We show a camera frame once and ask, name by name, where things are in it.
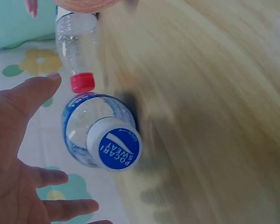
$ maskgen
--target white bottle cap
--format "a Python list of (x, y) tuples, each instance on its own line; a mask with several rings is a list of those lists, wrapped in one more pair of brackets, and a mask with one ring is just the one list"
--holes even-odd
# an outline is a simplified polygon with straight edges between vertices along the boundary
[(130, 169), (142, 153), (138, 132), (114, 117), (103, 118), (91, 126), (86, 147), (99, 167), (112, 172)]

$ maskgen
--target water bottle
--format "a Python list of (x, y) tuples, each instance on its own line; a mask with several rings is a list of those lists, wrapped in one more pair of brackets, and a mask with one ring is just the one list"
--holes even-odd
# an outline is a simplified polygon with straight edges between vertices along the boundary
[(71, 73), (74, 93), (95, 87), (92, 66), (98, 48), (98, 19), (94, 14), (73, 13), (56, 8), (56, 45), (64, 67)]
[(114, 97), (93, 92), (77, 95), (66, 105), (62, 125), (68, 151), (88, 167), (121, 172), (141, 155), (133, 115)]

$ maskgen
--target mint green pillow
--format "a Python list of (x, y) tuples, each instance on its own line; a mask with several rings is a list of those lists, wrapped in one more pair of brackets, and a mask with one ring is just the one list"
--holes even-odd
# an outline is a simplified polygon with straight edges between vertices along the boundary
[(31, 18), (24, 0), (0, 0), (0, 49), (13, 48), (29, 40), (53, 39), (56, 5), (38, 1), (38, 15)]

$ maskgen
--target yellow flower print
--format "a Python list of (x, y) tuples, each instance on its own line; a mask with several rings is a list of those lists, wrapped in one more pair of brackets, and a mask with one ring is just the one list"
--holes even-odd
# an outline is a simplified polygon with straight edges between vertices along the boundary
[(49, 74), (62, 67), (59, 55), (50, 49), (30, 49), (25, 55), (26, 58), (19, 64), (19, 68), (32, 76), (38, 76), (42, 72)]

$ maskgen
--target flower pattern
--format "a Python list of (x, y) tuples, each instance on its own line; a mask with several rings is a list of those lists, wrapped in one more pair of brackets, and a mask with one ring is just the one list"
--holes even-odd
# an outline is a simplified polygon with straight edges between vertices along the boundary
[[(58, 169), (57, 167), (48, 167), (47, 169)], [(37, 189), (37, 194), (42, 200), (75, 200), (92, 199), (86, 189), (85, 180), (78, 174), (69, 174), (69, 182), (61, 185), (47, 186)], [(93, 213), (85, 216), (78, 216), (66, 222), (66, 224), (83, 224), (88, 222)], [(54, 224), (63, 224), (64, 222), (53, 222)]]
[[(6, 77), (17, 76), (27, 71), (32, 76), (38, 76), (41, 73), (45, 75), (54, 71), (59, 71), (62, 62), (59, 55), (51, 49), (29, 49), (25, 53), (25, 59), (20, 64), (7, 66), (2, 74)], [(49, 99), (43, 106), (49, 107), (53, 103), (53, 98)]]
[(49, 74), (62, 67), (59, 55), (50, 49), (30, 49), (25, 55), (26, 58), (19, 64), (19, 68), (32, 76), (38, 76), (40, 73)]

